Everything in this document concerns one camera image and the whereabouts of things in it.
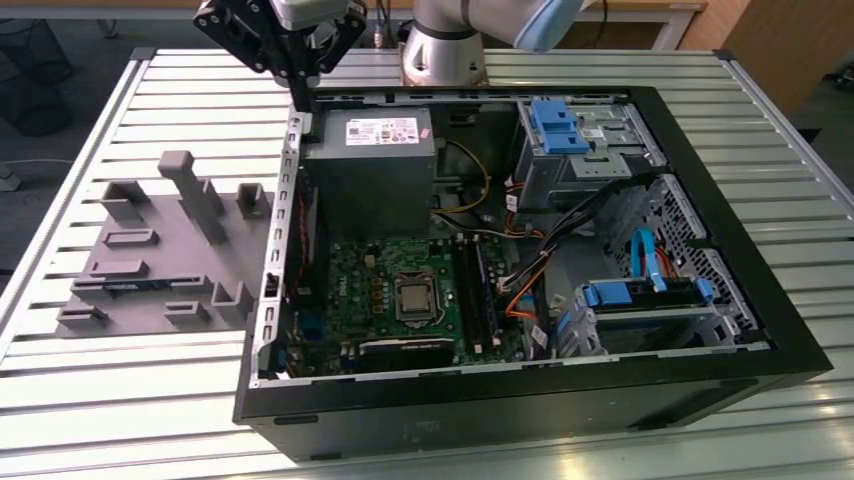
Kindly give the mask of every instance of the floor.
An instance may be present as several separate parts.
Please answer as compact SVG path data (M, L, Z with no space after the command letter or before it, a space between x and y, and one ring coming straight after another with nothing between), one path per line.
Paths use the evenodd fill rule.
M135 46L214 47L212 42L180 21L123 21L119 38L103 38L93 21L53 21L51 26L75 65L75 75L60 90L73 112L73 124L44 138L24 138L0 122L0 162L24 159L73 160L85 142L101 107L121 75ZM799 128L821 128L814 147L837 175L854 189L854 91L823 83L797 115ZM63 182L67 165L11 165L24 182L17 192L0 193L0 291L36 231Z

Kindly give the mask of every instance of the aluminum profile table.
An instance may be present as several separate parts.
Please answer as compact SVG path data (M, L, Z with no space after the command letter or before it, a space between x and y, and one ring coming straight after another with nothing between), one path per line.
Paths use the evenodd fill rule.
M140 58L121 75L0 301L0 476L850 478L854 202L737 62L683 52L487 57L492 84L658 87L835 370L682 429L299 469L231 422L243 332L53 337L107 217L93 201L109 180L137 179L149 194L173 193L157 158L188 149L196 174L219 192L240 182L274 187L290 98L270 77L215 50ZM324 82L398 85L398 56L352 52Z

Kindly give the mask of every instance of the black cable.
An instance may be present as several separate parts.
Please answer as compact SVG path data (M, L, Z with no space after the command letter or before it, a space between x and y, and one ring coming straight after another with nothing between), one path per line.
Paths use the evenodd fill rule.
M602 21L599 22L599 31L596 32L596 37L583 43L580 46L575 48L596 48L599 46L599 41L604 35L604 27L609 25L609 0L602 0Z
M551 336L551 317L548 316L548 302L546 301L546 276L540 275L534 285L531 285L531 297L534 297L534 315L536 316L536 326L543 333ZM548 342L535 349L534 360L548 358Z
M555 222L554 226L546 233L546 236L540 240L536 248L535 257L528 261L526 267L518 272L510 275L504 280L504 286L510 286L516 283L535 268L542 265L551 253L558 248L559 238L572 233L572 231L584 225L595 217L599 206L604 201L622 190L650 184L662 173L669 172L667 167L654 167L647 173L635 175L631 178L611 181L604 187L582 200L564 214L563 217Z
M391 48L398 48L398 40L395 39L395 33L391 30L391 1L388 0L388 7L386 10L386 31L388 32L388 41L391 42Z

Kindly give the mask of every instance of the wire bundle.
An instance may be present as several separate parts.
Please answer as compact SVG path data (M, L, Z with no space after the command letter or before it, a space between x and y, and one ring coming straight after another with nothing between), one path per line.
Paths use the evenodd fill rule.
M626 188L635 187L638 185L643 185L650 183L657 177L659 173L643 173L641 175L634 176L633 178L614 180L604 187L602 187L592 195L590 195L584 200L582 200L560 217L554 227L548 231L548 233L543 236L540 243L536 248L536 256L528 260L527 264L524 264L523 268L510 275L502 282L502 287L511 287L514 284L519 283L519 281L528 276L528 279L522 286L522 289L514 296L512 300L507 304L507 308L504 309L504 315L507 316L526 316L520 315L527 312L516 312L515 306L519 303L519 300L524 296L524 293L528 289L535 285L536 281L543 275L546 271L546 267L548 265L548 260L551 260L551 255L556 250L560 239L572 233L582 225L592 220L596 212L599 211L599 207L607 201L607 199L625 190Z

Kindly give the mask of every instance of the gray plastic part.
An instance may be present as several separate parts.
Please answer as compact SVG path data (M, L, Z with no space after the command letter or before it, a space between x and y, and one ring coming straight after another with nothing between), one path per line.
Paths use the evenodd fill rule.
M151 228L136 228L107 232L101 242L109 248L133 248L156 245L160 237Z
M195 185L202 192L200 183ZM267 203L272 202L271 195L266 194ZM238 207L236 194L223 194L222 199L223 214L218 222L230 238L230 242L222 245L208 243L187 217L180 205L182 199L176 195L152 196L148 202L139 205L137 211L149 225L148 229L125 230L112 218L107 220L103 232L108 233L103 233L101 238L120 239L121 247L115 248L115 242L97 242L83 271L91 272L96 264L115 266L121 262L144 262L148 273L109 278L84 274L77 278L71 288L73 297L63 308L61 315L96 307L109 321L100 324L89 322L87 326L81 326L80 322L75 323L73 319L65 324L60 322L56 330L59 337L101 337L246 328L246 316L236 318L234 309L224 315L220 314L214 303L223 303L226 300L222 293L216 293L216 298L212 294L216 284L243 284L243 287L228 293L236 296L230 296L230 299L234 298L235 308L247 308L242 290L260 291L270 217L244 219ZM129 245L121 241L124 234L132 239ZM128 287L108 290L103 287L104 282L125 283ZM132 285L139 285L140 288L133 289ZM208 320L171 322L164 316L164 304L169 302L199 302Z
M112 300L112 294L101 286L101 279L77 278L71 284L71 293L84 302L108 302ZM63 312L68 309L76 310L79 308L83 307L77 303L72 304L69 302Z
M93 277L140 277L148 273L148 265L141 260L95 262L88 273Z
M182 205L187 215L199 226L202 234L211 245L219 245L228 240L223 225L219 223L216 205L208 198L210 192L199 184L196 174L192 172L195 158L186 150L163 152L157 170L160 174L175 182L175 187L182 196Z
M136 47L131 52L131 60L152 60L157 54L153 47Z
M202 183L202 192L204 193L204 198L211 202L211 206L214 207L214 212L216 215L222 215L224 210L223 200L219 198L219 194L216 193L216 189L214 188L214 183L211 180L204 180Z
M21 179L7 166L0 163L0 192L13 192L21 186Z
M65 309L56 321L68 328L101 328L109 318L97 307L83 306L76 309Z
M211 279L202 275L192 281L172 282L172 288L179 294L207 294L214 290L214 284L211 283Z
M107 213L125 228L145 226L137 207L148 201L148 196L136 182L109 182L101 197Z
M232 298L222 283L214 287L211 306L216 309L223 319L230 322L246 322L247 315L255 307L255 299L243 282L238 283L236 294Z
M163 306L163 316L173 325L199 325L211 321L211 315L196 301L167 302Z
M260 183L242 183L238 187L238 208L243 218L270 216L270 201Z

